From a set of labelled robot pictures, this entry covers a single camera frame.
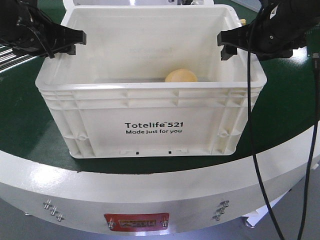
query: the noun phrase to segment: white metal frame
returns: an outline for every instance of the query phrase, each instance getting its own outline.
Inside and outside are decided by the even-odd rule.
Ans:
[[[257,155],[270,200],[305,175],[312,129]],[[319,141],[314,163],[320,160]],[[251,157],[199,169],[154,174],[76,172],[0,152],[0,198],[40,219],[110,235],[162,235],[227,222],[264,205]],[[52,207],[44,209],[51,200]],[[221,220],[213,217],[229,201]],[[56,207],[58,215],[50,215]],[[104,214],[169,213],[163,231],[115,232]]]

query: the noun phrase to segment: grey floor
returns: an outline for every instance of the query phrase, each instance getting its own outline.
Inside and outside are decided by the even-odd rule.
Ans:
[[[286,240],[297,239],[304,181],[300,181],[274,207]],[[320,239],[320,167],[311,173],[308,214],[303,240]],[[256,228],[248,228],[242,218],[190,232],[162,236],[109,236],[61,227],[22,211],[0,199],[0,240],[277,240],[269,215]]]

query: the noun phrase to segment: black wire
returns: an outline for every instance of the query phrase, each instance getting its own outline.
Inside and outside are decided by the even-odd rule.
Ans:
[[[309,158],[306,166],[306,174],[305,174],[305,181],[304,181],[304,191],[303,191],[303,210],[302,210],[302,218],[300,223],[300,229],[298,233],[297,240],[301,240],[305,222],[306,222],[306,215],[307,215],[307,203],[308,203],[308,188],[309,188],[309,179],[310,179],[310,171],[311,171],[311,164],[312,159],[315,151],[315,145],[316,145],[316,138],[317,138],[317,131],[318,131],[318,122],[319,122],[319,84],[320,84],[320,58],[313,57],[312,58],[313,63],[313,73],[314,73],[314,91],[315,91],[315,109],[314,109],[314,127],[313,127],[313,134],[312,134],[312,141],[311,141],[311,147],[310,147],[310,153]]]
[[[253,162],[254,162],[254,168],[255,168],[255,172],[256,172],[256,176],[258,178],[258,182],[260,185],[260,189],[263,195],[263,199],[264,202],[268,208],[269,214],[271,216],[273,225],[280,237],[281,240],[285,240],[281,229],[278,225],[278,222],[276,220],[276,217],[274,215],[274,212],[270,206],[270,202],[266,193],[266,189],[260,174],[260,170],[259,170],[259,165],[258,165],[258,160],[257,160],[257,155],[256,155],[256,148],[255,148],[255,141],[254,141],[254,136],[253,136],[253,126],[252,126],[252,115],[251,115],[251,47],[252,47],[252,39],[253,39],[253,33],[255,31],[255,27],[257,22],[259,21],[259,16],[261,15],[263,11],[263,7],[261,7],[260,11],[257,14],[256,20],[254,21],[253,25],[252,25],[252,29],[250,31],[250,35],[249,35],[249,41],[248,41],[248,57],[247,57],[247,95],[248,95],[248,127],[249,127],[249,135],[250,135],[250,143],[251,143],[251,151],[252,151],[252,158],[253,158]]]

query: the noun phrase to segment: yellow ball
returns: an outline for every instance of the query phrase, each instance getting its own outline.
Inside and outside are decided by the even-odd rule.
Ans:
[[[170,72],[164,81],[166,83],[198,82],[198,78],[192,71],[181,68]]]

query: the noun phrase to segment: screw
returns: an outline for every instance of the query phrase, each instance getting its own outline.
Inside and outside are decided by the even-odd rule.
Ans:
[[[165,220],[165,221],[161,221],[160,223],[161,223],[161,226],[162,226],[163,228],[167,228],[169,222],[168,222],[167,220]]]
[[[62,220],[64,220],[64,218],[63,218],[63,214],[62,213],[60,213],[57,217],[56,217],[56,220],[60,223]]]
[[[46,202],[43,203],[44,205],[44,209],[49,209],[50,207],[52,207],[52,205],[50,204],[51,203],[51,200],[48,199]]]
[[[108,227],[110,230],[114,229],[116,223],[114,221],[112,221],[112,218],[110,219],[110,221],[107,222]]]
[[[219,213],[219,214],[224,214],[225,213],[225,208],[221,207],[216,212]]]
[[[220,216],[221,216],[220,214],[217,214],[217,215],[213,216],[212,218],[215,219],[216,221],[220,221],[221,220]]]
[[[51,216],[54,216],[56,213],[58,213],[57,207],[56,207],[56,206],[53,206],[53,208],[52,208],[51,211],[50,211],[50,215],[51,215]]]
[[[224,208],[227,208],[227,207],[229,207],[229,201],[228,200],[223,201],[220,203],[220,205],[223,206]]]

